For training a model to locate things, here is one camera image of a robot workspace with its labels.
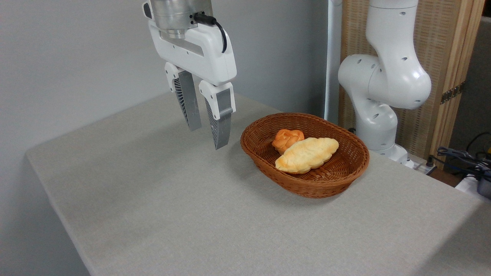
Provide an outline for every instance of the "bread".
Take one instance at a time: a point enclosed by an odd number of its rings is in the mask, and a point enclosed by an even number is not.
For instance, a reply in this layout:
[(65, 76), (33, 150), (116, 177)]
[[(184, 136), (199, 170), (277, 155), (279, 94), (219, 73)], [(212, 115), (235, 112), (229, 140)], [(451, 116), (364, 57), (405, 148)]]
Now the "bread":
[(281, 129), (276, 134), (272, 145), (280, 154), (283, 154), (294, 143), (304, 139), (303, 132), (300, 130)]
[(319, 168), (331, 158), (339, 147), (331, 138), (307, 138), (294, 143), (276, 160), (276, 168), (290, 173), (303, 174)]

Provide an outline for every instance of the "white wall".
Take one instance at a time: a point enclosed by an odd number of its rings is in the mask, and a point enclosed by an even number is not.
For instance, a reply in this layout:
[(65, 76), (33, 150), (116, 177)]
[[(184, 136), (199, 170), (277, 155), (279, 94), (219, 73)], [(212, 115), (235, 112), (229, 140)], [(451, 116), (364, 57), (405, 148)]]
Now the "white wall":
[[(87, 274), (24, 154), (168, 92), (141, 2), (0, 2), (0, 275)], [(234, 90), (322, 116), (324, 1), (213, 6), (236, 54)]]

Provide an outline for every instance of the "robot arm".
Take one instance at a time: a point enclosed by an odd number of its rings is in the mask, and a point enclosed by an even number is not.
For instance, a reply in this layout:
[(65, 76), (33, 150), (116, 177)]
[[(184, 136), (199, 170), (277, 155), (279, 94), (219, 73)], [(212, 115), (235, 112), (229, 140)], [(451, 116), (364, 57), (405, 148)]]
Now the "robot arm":
[(167, 81), (189, 128), (201, 127), (195, 75), (202, 79), (199, 91), (206, 99), (215, 149), (226, 145), (231, 113), (235, 112), (230, 81), (237, 69), (228, 34), (211, 17), (211, 0), (149, 0), (143, 4), (143, 12), (149, 18), (155, 49), (167, 61)]
[(370, 0), (366, 37), (377, 51), (348, 56), (339, 83), (356, 113), (356, 134), (367, 147), (405, 164), (407, 151), (395, 144), (397, 116), (390, 106), (415, 109), (431, 91), (413, 45), (417, 0)]

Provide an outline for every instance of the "brown woven basket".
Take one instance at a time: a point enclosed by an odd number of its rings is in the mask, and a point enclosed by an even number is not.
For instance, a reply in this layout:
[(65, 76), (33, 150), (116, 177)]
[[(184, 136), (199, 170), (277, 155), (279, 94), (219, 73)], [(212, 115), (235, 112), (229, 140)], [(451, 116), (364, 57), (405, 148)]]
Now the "brown woven basket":
[[(274, 165), (280, 153), (271, 142), (280, 129), (301, 130), (305, 138), (334, 138), (339, 142), (339, 148), (320, 168), (306, 174), (290, 175)], [(267, 177), (292, 193), (311, 198), (343, 192), (366, 170), (370, 159), (367, 147), (357, 136), (304, 113), (276, 113), (253, 122), (242, 133), (241, 146)]]

